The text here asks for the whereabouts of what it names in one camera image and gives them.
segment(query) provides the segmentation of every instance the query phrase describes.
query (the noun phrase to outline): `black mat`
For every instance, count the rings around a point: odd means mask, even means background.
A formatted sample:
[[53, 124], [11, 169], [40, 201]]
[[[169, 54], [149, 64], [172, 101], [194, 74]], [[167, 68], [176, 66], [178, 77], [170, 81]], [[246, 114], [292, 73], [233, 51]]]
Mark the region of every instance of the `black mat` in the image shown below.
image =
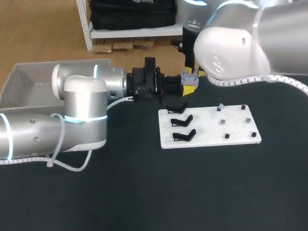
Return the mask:
[[[1, 230], [307, 231], [308, 97], [284, 84], [219, 88], [203, 79], [185, 100], [249, 105], [262, 143], [162, 150], [158, 102], [123, 103], [83, 172], [0, 167]], [[60, 159], [78, 166], [85, 156]]]

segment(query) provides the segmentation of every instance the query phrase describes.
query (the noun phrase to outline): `shelf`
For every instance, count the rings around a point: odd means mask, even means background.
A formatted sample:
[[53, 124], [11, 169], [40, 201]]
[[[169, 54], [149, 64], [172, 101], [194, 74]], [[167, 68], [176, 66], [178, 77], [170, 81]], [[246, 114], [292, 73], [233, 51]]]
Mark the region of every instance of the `shelf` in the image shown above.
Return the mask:
[[131, 37], [156, 37], [156, 36], [177, 36], [182, 35], [182, 25], [175, 24], [173, 26], [137, 29], [137, 30], [94, 30], [90, 23], [91, 39], [107, 39], [107, 38], [131, 38]]

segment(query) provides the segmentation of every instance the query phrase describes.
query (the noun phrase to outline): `cable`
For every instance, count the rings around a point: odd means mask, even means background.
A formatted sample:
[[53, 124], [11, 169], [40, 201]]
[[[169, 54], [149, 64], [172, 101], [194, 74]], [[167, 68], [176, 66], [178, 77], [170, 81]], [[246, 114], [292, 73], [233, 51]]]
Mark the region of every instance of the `cable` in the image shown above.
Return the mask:
[[[306, 86], [305, 84], [303, 84], [302, 82], [296, 79], [293, 79], [287, 76], [279, 76], [279, 75], [268, 75], [268, 78], [272, 82], [286, 83], [288, 85], [291, 85], [301, 90], [308, 96], [308, 86]], [[265, 80], [262, 76], [251, 76], [251, 77], [241, 78], [237, 80], [227, 80], [227, 81], [221, 81], [221, 80], [218, 80], [218, 79], [215, 79], [209, 76], [208, 80], [212, 84], [218, 87], [233, 87], [233, 86], [238, 86], [238, 85], [243, 85], [243, 84], [248, 84], [248, 83], [267, 81], [267, 79]]]
[[[111, 103], [110, 105], [108, 105], [107, 110], [109, 110], [110, 108], [112, 108], [113, 106], [117, 105], [118, 103], [122, 103], [125, 101], [134, 101], [133, 97], [126, 97], [126, 98], [122, 98], [120, 100], [117, 100], [113, 103]], [[22, 159], [14, 159], [14, 160], [0, 160], [0, 165], [14, 165], [14, 164], [21, 164], [21, 163], [29, 163], [29, 162], [47, 162], [47, 166], [48, 167], [52, 167], [53, 164], [59, 165], [61, 167], [64, 167], [70, 171], [73, 172], [81, 172], [82, 170], [85, 169], [85, 167], [88, 165], [88, 162], [90, 160], [91, 154], [92, 154], [92, 150], [90, 150], [88, 152], [87, 158], [85, 160], [85, 162], [83, 163], [83, 165], [79, 168], [76, 167], [71, 167], [59, 160], [56, 160], [56, 157], [60, 151], [60, 148], [63, 144], [64, 141], [64, 135], [65, 135], [65, 121], [62, 115], [60, 114], [52, 114], [51, 117], [55, 117], [57, 116], [60, 121], [61, 121], [61, 134], [60, 134], [60, 138], [59, 138], [59, 142], [58, 145], [54, 151], [54, 154], [52, 155], [51, 158], [47, 158], [47, 157], [30, 157], [30, 158], [22, 158]]]
[[126, 102], [126, 101], [134, 101], [134, 97], [130, 96], [130, 97], [125, 97], [122, 99], [119, 99], [117, 101], [114, 101], [113, 103], [109, 104], [107, 106], [107, 111], [112, 108], [113, 106], [117, 105], [118, 103], [122, 103], [122, 102]]
[[[80, 168], [75, 168], [75, 167], [71, 167], [61, 161], [58, 160], [54, 160], [54, 164], [59, 165], [61, 167], [64, 167], [70, 171], [73, 172], [81, 172], [82, 170], [85, 169], [85, 167], [87, 166], [90, 157], [91, 157], [91, 153], [92, 151], [88, 152], [87, 158], [84, 162], [84, 164], [80, 167]], [[51, 158], [47, 158], [47, 157], [30, 157], [30, 158], [22, 158], [22, 159], [15, 159], [15, 160], [0, 160], [0, 165], [13, 165], [13, 164], [21, 164], [21, 163], [28, 163], [28, 162], [49, 162]]]
[[58, 142], [58, 145], [56, 147], [56, 150], [54, 151], [52, 157], [50, 158], [49, 162], [47, 163], [47, 167], [52, 167], [53, 162], [55, 161], [57, 155], [59, 154], [60, 148], [62, 147], [63, 141], [64, 141], [64, 135], [65, 135], [65, 121], [63, 119], [63, 116], [60, 114], [51, 114], [50, 117], [57, 116], [61, 121], [61, 133], [60, 133], [60, 139]]

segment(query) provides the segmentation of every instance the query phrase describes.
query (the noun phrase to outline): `wooden floor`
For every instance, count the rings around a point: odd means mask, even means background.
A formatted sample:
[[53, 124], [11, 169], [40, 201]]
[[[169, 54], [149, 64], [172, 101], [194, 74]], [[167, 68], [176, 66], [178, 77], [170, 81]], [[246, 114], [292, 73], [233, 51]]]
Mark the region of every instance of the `wooden floor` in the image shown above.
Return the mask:
[[167, 43], [152, 51], [87, 51], [75, 0], [0, 0], [0, 88], [16, 63], [110, 58], [131, 71], [146, 56], [167, 75], [184, 69], [183, 54]]

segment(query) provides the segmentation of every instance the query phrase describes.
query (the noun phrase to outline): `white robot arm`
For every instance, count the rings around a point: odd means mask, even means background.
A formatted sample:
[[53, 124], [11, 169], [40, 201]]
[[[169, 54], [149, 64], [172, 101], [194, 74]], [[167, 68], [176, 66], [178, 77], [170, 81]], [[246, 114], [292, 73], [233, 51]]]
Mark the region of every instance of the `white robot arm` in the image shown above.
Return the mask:
[[286, 82], [308, 93], [283, 76], [308, 74], [307, 1], [182, 0], [180, 6], [183, 26], [200, 33], [194, 55], [212, 83]]

